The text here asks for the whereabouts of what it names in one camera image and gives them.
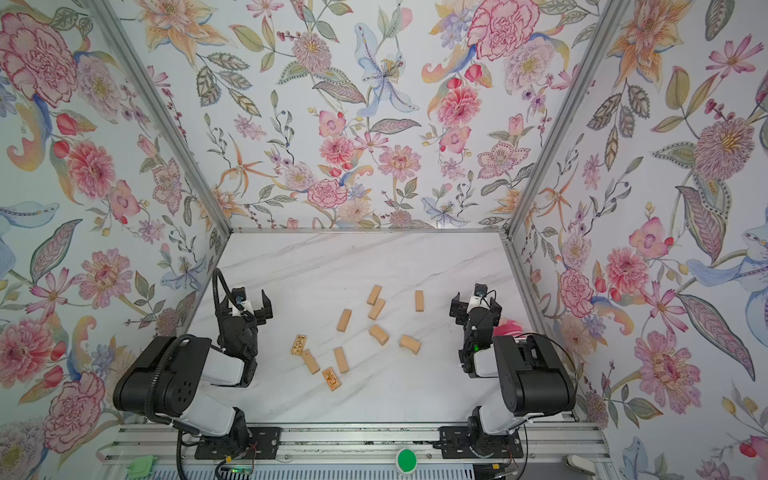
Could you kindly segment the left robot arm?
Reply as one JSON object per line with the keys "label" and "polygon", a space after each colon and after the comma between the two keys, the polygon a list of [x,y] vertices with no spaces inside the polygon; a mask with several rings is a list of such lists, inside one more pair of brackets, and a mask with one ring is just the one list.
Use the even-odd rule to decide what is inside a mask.
{"label": "left robot arm", "polygon": [[216,400],[202,386],[251,384],[258,366],[258,328],[273,318],[273,307],[265,293],[262,306],[253,307],[246,290],[229,288],[219,269],[212,291],[218,337],[156,337],[118,380],[113,403],[122,412],[199,438],[214,454],[235,457],[255,449],[256,434],[241,409]]}

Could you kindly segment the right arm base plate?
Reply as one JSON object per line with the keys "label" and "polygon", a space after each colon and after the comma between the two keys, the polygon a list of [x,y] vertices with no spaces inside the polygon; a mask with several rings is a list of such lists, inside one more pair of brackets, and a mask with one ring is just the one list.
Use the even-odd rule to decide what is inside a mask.
{"label": "right arm base plate", "polygon": [[444,459],[510,460],[524,457],[519,434],[488,435],[470,431],[468,426],[443,426],[435,447]]}

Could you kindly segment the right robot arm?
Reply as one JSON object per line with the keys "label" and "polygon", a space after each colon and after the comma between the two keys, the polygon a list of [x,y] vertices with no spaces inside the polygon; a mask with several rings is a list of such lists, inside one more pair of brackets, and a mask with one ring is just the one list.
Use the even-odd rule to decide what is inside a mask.
{"label": "right robot arm", "polygon": [[523,456],[518,430],[530,420],[570,411],[576,389],[549,338],[537,333],[498,335],[502,307],[482,284],[468,302],[455,296],[449,316],[463,328],[461,369],[498,387],[474,407],[465,426],[442,427],[445,459],[512,459]]}

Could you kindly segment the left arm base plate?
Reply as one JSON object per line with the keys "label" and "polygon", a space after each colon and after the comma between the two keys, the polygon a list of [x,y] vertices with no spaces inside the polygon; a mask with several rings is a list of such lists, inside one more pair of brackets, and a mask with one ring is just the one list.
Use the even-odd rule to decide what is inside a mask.
{"label": "left arm base plate", "polygon": [[195,460],[275,460],[280,445],[280,427],[248,427],[222,437],[203,436]]}

